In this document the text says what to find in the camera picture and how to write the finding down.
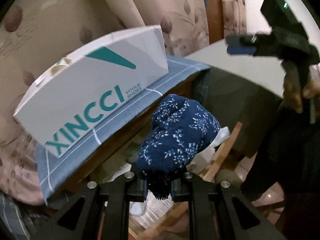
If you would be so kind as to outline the person's right hand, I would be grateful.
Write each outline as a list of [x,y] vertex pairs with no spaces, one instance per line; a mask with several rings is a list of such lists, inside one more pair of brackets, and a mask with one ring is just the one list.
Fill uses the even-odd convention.
[[283,83],[285,105],[297,113],[302,113],[302,99],[314,99],[316,117],[319,117],[319,64],[310,67],[310,80],[303,87],[300,85],[298,70],[294,64],[283,62],[281,66],[286,73]]

